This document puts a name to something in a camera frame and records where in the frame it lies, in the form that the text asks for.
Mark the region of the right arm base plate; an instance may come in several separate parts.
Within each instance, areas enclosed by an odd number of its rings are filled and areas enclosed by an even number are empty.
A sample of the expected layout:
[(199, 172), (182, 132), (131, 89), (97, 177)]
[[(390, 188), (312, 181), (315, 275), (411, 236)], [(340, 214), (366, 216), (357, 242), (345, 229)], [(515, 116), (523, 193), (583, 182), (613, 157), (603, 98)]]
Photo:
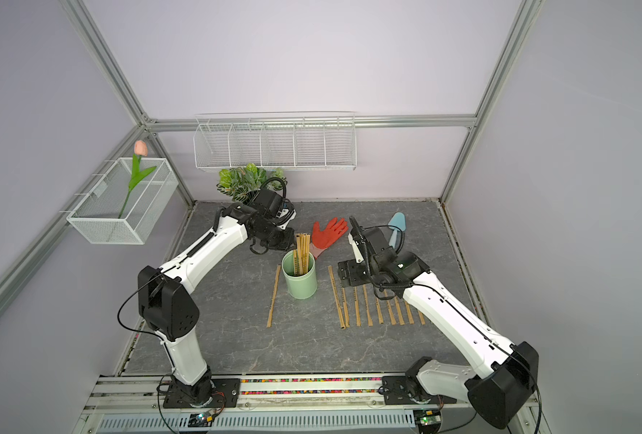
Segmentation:
[(429, 395), (416, 392), (404, 375), (386, 375), (382, 378), (377, 392), (386, 405), (444, 405), (454, 404), (456, 399), (444, 395)]

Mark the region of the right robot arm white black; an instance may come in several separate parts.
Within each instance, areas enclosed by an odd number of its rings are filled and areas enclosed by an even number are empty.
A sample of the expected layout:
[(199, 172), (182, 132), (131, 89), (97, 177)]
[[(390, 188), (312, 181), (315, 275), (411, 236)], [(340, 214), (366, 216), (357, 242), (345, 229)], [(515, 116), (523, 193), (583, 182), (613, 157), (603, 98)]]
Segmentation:
[(503, 430), (538, 391), (539, 354), (527, 342), (514, 344), (467, 309), (415, 254), (375, 255), (341, 261), (341, 282), (371, 284), (382, 300), (400, 298), (436, 325), (467, 361), (444, 365), (422, 358), (405, 374), (419, 401), (433, 395), (467, 401), (492, 427)]

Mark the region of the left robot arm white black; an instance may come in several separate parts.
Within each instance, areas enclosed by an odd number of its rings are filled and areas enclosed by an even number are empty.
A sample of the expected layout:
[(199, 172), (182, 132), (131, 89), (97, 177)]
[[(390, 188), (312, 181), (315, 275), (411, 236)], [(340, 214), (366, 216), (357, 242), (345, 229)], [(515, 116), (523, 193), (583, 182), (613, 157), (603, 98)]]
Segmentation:
[(276, 212), (241, 203), (221, 208), (212, 228), (185, 251), (158, 268), (144, 267), (138, 274), (138, 314), (161, 339), (174, 382), (191, 400), (206, 403), (214, 389), (212, 371), (195, 332), (200, 309), (193, 292), (222, 259), (248, 240), (259, 241), (264, 251), (290, 250), (295, 233), (288, 222), (295, 217), (288, 200)]

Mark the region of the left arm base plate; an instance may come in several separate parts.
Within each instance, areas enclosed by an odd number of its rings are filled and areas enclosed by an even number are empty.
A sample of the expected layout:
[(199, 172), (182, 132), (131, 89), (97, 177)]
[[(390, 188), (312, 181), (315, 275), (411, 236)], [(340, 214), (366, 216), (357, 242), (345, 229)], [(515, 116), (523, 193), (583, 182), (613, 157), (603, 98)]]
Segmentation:
[(176, 380), (169, 385), (163, 406), (167, 409), (234, 408), (240, 390), (241, 380), (235, 377), (206, 379), (196, 386)]

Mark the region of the twelfth brown paper straw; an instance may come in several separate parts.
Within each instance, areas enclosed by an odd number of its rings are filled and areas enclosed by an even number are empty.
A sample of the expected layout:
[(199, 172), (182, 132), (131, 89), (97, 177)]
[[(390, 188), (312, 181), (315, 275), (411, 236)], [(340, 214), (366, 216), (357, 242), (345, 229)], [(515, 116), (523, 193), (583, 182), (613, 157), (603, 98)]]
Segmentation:
[(266, 323), (266, 328), (272, 327), (281, 271), (282, 271), (281, 265), (278, 265), (276, 269), (276, 274), (275, 274), (275, 281), (274, 281), (274, 287), (273, 287), (272, 296), (271, 296), (270, 309), (269, 309), (268, 319)]

